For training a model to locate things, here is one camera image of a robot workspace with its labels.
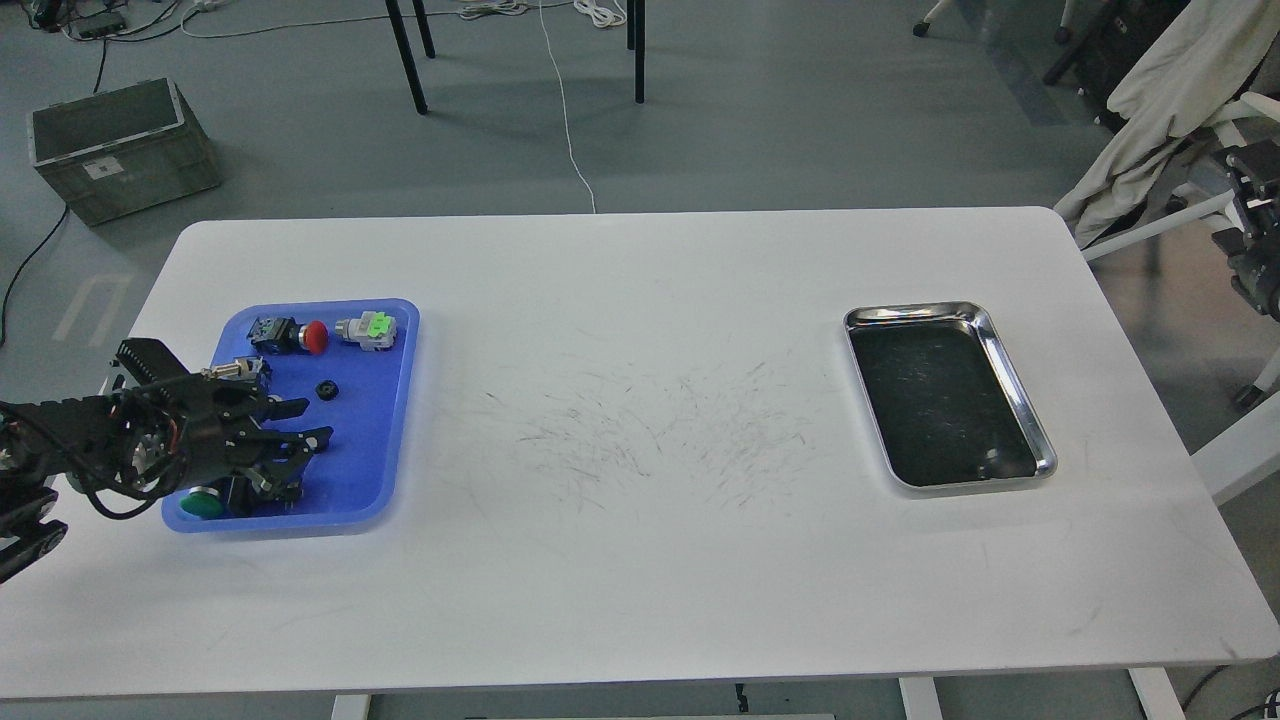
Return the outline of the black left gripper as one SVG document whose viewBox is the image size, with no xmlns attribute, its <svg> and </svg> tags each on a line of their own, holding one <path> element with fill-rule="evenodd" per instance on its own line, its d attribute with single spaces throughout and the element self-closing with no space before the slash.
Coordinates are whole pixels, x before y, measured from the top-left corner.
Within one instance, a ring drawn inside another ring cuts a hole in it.
<svg viewBox="0 0 1280 720">
<path fill-rule="evenodd" d="M 120 495 L 166 496 L 250 473 L 270 482 L 301 480 L 303 488 L 307 465 L 334 434 L 333 427 L 261 429 L 260 423 L 303 415 L 310 401 L 233 380 L 232 361 L 191 372 L 154 338 L 122 341 L 116 360 L 136 382 L 115 402 L 123 433 L 115 452 Z"/>
</svg>

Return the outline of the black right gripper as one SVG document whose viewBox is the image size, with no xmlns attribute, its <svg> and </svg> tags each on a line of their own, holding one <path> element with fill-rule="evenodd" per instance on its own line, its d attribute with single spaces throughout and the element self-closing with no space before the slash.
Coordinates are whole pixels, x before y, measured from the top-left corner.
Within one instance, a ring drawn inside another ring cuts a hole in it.
<svg viewBox="0 0 1280 720">
<path fill-rule="evenodd" d="M 1279 146 L 1261 140 L 1222 151 L 1233 191 L 1233 205 L 1248 236 L 1277 236 Z M 1277 246 L 1249 241 L 1236 228 L 1212 233 L 1228 259 L 1230 286 L 1260 315 L 1279 322 Z"/>
</svg>

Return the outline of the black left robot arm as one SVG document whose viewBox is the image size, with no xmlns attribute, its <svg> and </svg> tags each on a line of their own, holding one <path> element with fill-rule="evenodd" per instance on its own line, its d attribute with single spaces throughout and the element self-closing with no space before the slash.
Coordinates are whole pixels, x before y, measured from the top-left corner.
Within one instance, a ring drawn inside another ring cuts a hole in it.
<svg viewBox="0 0 1280 720">
<path fill-rule="evenodd" d="M 55 550 L 64 521 L 50 518 L 64 475 L 101 516 L 136 518 L 161 498 L 183 509 L 244 518 L 302 497 L 310 461 L 330 427 L 278 430 L 306 398 L 270 395 L 261 357 L 197 372 L 160 340 L 124 340 L 110 389 L 83 398 L 3 405 L 3 578 Z"/>
</svg>

